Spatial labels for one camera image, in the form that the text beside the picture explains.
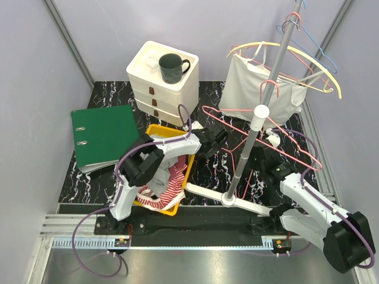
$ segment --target mug handle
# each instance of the mug handle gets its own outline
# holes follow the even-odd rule
[[[182,65],[183,65],[184,63],[188,63],[188,67],[187,67],[187,69],[185,69],[185,70],[183,71],[183,75],[186,74],[187,71],[189,71],[189,69],[191,68],[191,62],[190,62],[188,59],[184,59],[184,60],[182,61]]]

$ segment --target red and white striped cloth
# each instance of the red and white striped cloth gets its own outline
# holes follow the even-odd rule
[[[169,168],[170,178],[167,190],[160,197],[153,199],[154,193],[146,185],[142,186],[137,194],[137,200],[142,206],[152,211],[162,211],[170,209],[185,197],[182,184],[185,179],[183,172],[187,169],[185,164],[185,156],[178,157],[175,165]]]

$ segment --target metal floor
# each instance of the metal floor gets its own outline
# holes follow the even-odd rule
[[[305,242],[297,240],[294,250],[304,247]],[[98,254],[98,250],[81,250],[82,260]],[[123,254],[129,266],[112,279],[101,279],[80,269],[67,275],[79,265],[68,249],[53,249],[46,267],[43,284],[63,283],[109,283],[109,284],[332,284],[358,283],[355,272],[343,275],[325,260],[316,247],[298,256],[272,256],[268,251],[151,251],[129,250]],[[112,274],[118,268],[118,261],[111,256],[102,256],[88,263],[98,273]]]

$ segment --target black marble surface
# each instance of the black marble surface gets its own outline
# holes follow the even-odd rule
[[[209,105],[217,107],[223,91],[224,82],[200,82],[199,84],[199,104],[191,115],[193,120],[197,120],[204,127],[210,129],[214,127],[224,127],[217,121],[203,113],[201,106]],[[133,108],[134,117],[140,133],[144,133],[150,124],[161,124],[164,126],[175,127],[155,117],[140,112],[137,109],[136,102],[133,98],[133,91],[129,82],[96,82],[92,96],[90,98],[88,108],[102,108],[116,105],[130,104]],[[227,122],[231,122],[235,127],[243,129],[247,132],[249,123],[236,118],[222,116]],[[286,123],[284,128],[303,132],[300,119],[297,114],[293,115]],[[235,148],[245,136],[229,127],[225,127],[229,133],[229,138],[225,148]],[[310,163],[310,159],[299,153],[294,143],[284,138],[281,134],[282,141],[280,148],[286,153],[296,156],[298,159]],[[297,141],[303,149],[307,149],[305,139],[296,137]],[[235,165],[239,160],[243,147],[239,147],[233,152]],[[289,160],[294,167],[302,172],[305,167],[299,163]],[[92,173],[83,174],[76,167],[75,152],[72,155],[70,165],[67,171],[66,179],[63,184],[62,192],[59,197],[60,203],[75,204],[104,204],[111,202],[115,192],[115,166],[94,171]],[[246,170],[237,187],[238,197],[242,197],[246,185],[248,183],[250,170]],[[233,177],[233,165],[231,154],[220,150],[211,159],[201,160],[195,159],[194,165],[188,181],[199,186],[203,186],[215,191],[224,192],[230,185]],[[317,188],[316,177],[313,171],[310,171],[306,179]],[[186,198],[182,200],[183,205],[219,205],[218,202],[203,198],[202,196],[193,195],[189,192],[185,193]],[[265,183],[259,176],[259,172],[254,172],[250,180],[245,200],[254,201],[266,206],[276,206],[283,203],[287,197],[283,195],[275,187],[266,187]]]

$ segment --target yellow basket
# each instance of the yellow basket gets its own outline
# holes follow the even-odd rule
[[[180,136],[180,135],[185,134],[186,132],[182,130],[177,130],[177,129],[157,125],[157,124],[151,124],[149,128],[146,130],[146,133],[148,133],[148,135],[158,135],[161,137],[168,138],[168,137]],[[187,179],[190,175],[189,173],[191,171],[191,167],[194,162],[194,159],[195,159],[195,155],[188,155],[188,167],[187,167],[187,171],[185,172],[184,182],[182,184],[183,190],[185,188],[185,185],[187,184]],[[138,206],[142,206],[142,204],[136,200],[133,203]],[[168,210],[160,211],[160,213],[169,215],[169,216],[174,216],[176,212],[178,211],[178,207],[179,207],[179,204],[176,204],[175,206],[171,207]]]

